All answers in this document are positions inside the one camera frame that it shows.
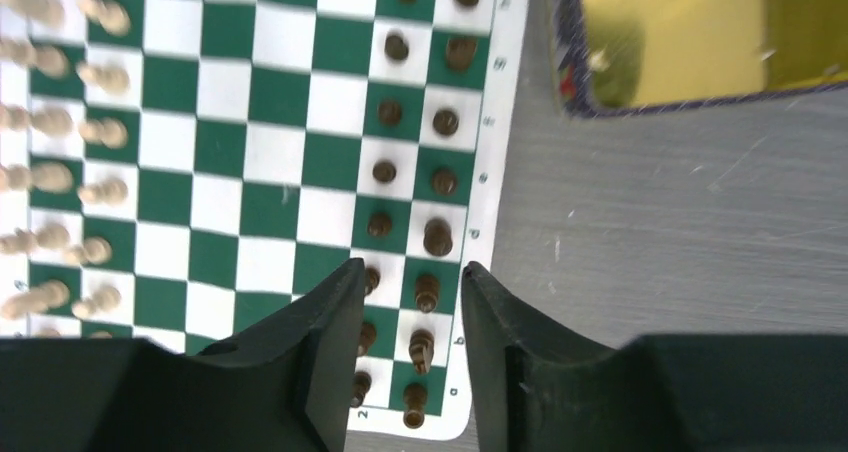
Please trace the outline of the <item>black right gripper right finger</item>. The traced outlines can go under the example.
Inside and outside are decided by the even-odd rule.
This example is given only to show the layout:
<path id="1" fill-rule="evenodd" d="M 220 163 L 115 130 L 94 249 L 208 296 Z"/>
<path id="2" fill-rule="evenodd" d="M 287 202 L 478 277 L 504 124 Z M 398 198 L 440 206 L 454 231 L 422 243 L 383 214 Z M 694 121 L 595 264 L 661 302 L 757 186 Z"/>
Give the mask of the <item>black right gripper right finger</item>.
<path id="1" fill-rule="evenodd" d="M 843 451 L 847 339 L 648 334 L 595 342 L 481 264 L 461 307 L 483 451 Z"/>

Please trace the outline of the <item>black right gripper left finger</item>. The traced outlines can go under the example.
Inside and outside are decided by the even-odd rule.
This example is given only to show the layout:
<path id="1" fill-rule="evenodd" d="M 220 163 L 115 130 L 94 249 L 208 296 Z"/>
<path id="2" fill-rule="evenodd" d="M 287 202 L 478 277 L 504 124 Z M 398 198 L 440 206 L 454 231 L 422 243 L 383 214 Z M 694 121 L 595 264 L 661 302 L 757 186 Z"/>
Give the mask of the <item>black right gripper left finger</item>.
<path id="1" fill-rule="evenodd" d="M 365 266 L 196 355 L 140 338 L 5 339 L 5 451 L 340 451 Z"/>

